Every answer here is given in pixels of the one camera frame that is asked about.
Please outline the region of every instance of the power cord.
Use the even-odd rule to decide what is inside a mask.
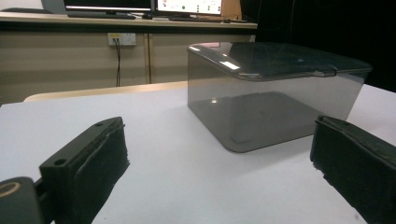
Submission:
[[[120,86],[120,78],[121,78],[121,73],[120,73],[120,59],[121,59],[120,41],[117,38],[113,38],[113,42],[116,45],[117,56],[119,58],[119,66],[117,68],[117,83],[116,83],[116,87],[119,87]]]

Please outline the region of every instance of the container lid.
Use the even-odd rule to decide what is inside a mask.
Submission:
[[[372,70],[370,64],[360,60],[292,44],[218,42],[191,45],[188,51],[233,77],[250,81],[334,77],[341,72],[365,76]]]

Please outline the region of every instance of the desk top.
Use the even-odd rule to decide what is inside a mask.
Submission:
[[[218,33],[231,31],[244,34],[253,34],[257,29],[257,23],[212,23],[212,22],[181,22],[181,21],[164,21],[164,20],[115,20],[115,19],[85,19],[85,18],[69,18],[66,15],[59,14],[34,14],[34,13],[15,13],[0,12],[0,30],[22,30],[22,25],[30,24],[31,27],[24,27],[24,30],[37,31],[68,31],[73,29],[69,27],[74,25],[76,31],[99,32],[112,29],[121,30],[134,28],[134,32],[155,33],[202,33],[213,32]]]
[[[348,121],[396,145],[396,94],[364,85]],[[312,136],[232,153],[187,107],[187,89],[0,107],[0,179],[123,117],[130,167],[94,223],[365,223],[309,160]]]

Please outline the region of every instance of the dark background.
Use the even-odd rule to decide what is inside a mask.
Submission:
[[[356,58],[366,84],[396,92],[396,7],[381,0],[241,0],[256,41],[286,42]]]

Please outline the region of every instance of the white wall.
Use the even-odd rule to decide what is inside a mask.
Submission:
[[[0,0],[0,10],[9,7],[43,8],[41,0]]]

